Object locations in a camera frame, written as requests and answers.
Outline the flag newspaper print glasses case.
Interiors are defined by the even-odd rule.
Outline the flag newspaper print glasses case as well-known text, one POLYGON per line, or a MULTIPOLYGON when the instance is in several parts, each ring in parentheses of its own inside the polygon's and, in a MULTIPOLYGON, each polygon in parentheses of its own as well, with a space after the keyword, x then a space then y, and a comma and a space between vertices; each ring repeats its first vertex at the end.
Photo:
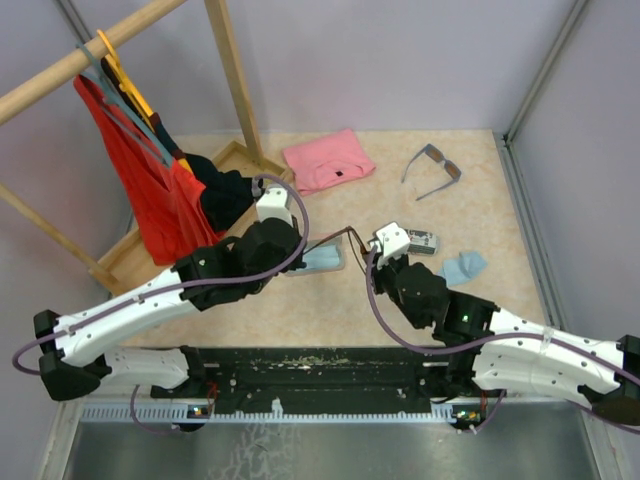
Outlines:
POLYGON ((414 255, 434 256, 438 253, 440 239, 432 232, 406 229, 410 240, 408 253, 414 255))

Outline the light blue cleaning cloth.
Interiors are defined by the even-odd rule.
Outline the light blue cleaning cloth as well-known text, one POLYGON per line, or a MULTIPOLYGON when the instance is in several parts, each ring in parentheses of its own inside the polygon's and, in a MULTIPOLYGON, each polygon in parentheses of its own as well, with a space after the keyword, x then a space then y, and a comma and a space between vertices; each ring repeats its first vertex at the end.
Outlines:
POLYGON ((323 245, 304 254, 306 271, 330 271, 343 266, 342 253, 335 245, 323 245))

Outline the pink glasses case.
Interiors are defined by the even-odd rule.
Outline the pink glasses case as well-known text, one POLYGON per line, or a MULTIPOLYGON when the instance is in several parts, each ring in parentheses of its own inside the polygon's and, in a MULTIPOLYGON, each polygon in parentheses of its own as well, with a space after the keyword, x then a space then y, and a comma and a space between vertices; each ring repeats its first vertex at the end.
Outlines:
POLYGON ((305 266, 287 271, 288 276, 329 273, 345 267, 345 252, 341 236, 328 240, 322 245, 319 239, 311 240, 307 248, 309 252, 304 251, 302 257, 305 266))

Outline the tortoiseshell brown sunglasses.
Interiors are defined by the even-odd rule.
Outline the tortoiseshell brown sunglasses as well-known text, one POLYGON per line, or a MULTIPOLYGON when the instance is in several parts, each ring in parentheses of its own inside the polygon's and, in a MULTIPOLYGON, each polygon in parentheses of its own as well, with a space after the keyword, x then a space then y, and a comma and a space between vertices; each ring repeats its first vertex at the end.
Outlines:
POLYGON ((320 245, 322 245, 323 243, 327 242, 328 240, 331 240, 335 237, 338 236, 343 236, 346 235, 350 244, 350 248, 352 251, 352 254, 354 255, 354 258, 356 260, 356 264, 358 265, 358 267, 360 268, 361 272, 363 274, 366 273, 366 258, 369 254, 369 249, 367 247, 367 245, 365 244, 365 242, 360 238, 360 236, 358 235, 358 233, 355 231, 355 229, 351 226, 345 227, 337 232, 334 232, 330 235, 328 235, 325 238, 319 239, 320 240, 320 245))

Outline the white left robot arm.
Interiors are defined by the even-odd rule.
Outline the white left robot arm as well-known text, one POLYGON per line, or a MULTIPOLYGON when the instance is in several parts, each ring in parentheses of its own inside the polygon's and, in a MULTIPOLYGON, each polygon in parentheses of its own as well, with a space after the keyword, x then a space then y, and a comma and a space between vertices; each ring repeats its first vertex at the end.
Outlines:
POLYGON ((303 266, 305 245, 296 227, 268 218, 240 237, 197 249, 146 284, 92 309, 38 313, 39 377, 50 398, 75 400, 108 384, 201 394, 208 373, 197 349, 124 348, 122 342, 169 320, 258 294, 278 273, 303 266))

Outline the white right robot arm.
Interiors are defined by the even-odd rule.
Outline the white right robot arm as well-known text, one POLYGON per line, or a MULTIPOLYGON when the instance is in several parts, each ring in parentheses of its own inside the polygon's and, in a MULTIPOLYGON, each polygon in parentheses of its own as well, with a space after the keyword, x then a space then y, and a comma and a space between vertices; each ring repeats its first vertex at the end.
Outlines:
POLYGON ((596 340, 544 327, 494 302, 450 290, 443 278, 402 255, 365 258, 367 297, 383 331, 423 356, 448 356, 448 387, 461 396, 483 391, 554 397, 628 431, 639 427, 639 339, 596 340), (386 295, 417 327, 429 327, 437 347, 401 338, 383 318, 386 295))

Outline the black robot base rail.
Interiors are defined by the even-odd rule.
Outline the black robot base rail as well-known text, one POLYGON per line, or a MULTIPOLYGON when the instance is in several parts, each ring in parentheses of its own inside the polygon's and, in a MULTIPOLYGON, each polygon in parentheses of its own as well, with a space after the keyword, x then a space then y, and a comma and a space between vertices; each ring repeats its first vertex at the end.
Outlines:
POLYGON ((427 419, 482 425, 495 387, 472 381, 471 356, 424 357, 400 347, 184 348, 190 377, 154 386, 162 400, 194 400, 192 419, 310 421, 427 419))

